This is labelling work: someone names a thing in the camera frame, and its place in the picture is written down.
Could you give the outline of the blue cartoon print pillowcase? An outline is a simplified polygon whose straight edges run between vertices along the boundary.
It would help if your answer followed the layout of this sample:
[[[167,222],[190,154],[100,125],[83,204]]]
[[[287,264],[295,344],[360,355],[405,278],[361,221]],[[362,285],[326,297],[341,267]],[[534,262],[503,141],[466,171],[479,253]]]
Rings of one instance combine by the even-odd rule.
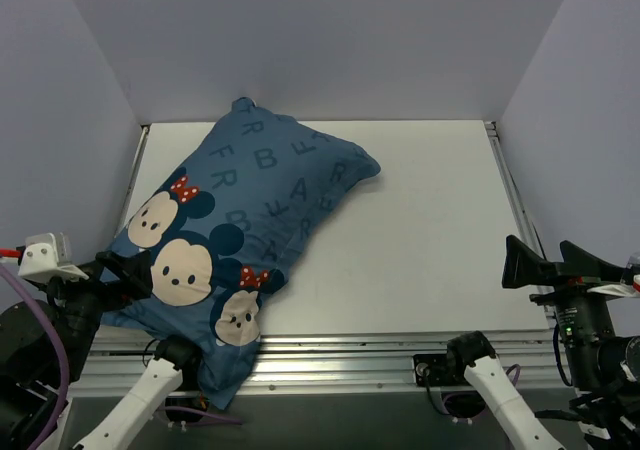
[[[197,345],[198,387],[225,408],[253,369],[260,310],[316,227],[379,172],[359,145],[236,100],[111,243],[149,253],[152,293],[104,323]]]

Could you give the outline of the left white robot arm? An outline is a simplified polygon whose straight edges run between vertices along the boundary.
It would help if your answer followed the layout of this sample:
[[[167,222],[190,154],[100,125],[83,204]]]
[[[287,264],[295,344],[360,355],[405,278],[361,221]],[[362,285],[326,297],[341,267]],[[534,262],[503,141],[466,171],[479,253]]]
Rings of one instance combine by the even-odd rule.
[[[151,257],[100,252],[80,267],[59,264],[46,246],[1,252],[2,262],[35,273],[2,278],[21,296],[1,314],[1,446],[53,447],[58,419],[89,355],[102,315],[151,295]],[[168,396],[194,387],[201,351],[189,340],[161,340],[145,371],[78,449],[125,449]]]

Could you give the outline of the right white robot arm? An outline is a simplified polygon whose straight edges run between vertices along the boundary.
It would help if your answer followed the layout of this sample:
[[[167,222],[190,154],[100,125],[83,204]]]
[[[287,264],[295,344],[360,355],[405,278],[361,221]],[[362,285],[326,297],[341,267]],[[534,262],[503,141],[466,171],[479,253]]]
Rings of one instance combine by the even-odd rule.
[[[560,244],[562,261],[550,262],[514,235],[506,239],[505,289],[542,286],[529,299],[554,311],[554,351],[564,354],[576,391],[566,411],[534,412],[507,376],[499,357],[479,331],[447,344],[444,370],[470,384],[516,449],[559,449],[543,420],[576,423],[592,449],[639,446],[639,338],[616,335],[607,303],[639,296],[639,256],[610,264],[577,245]]]

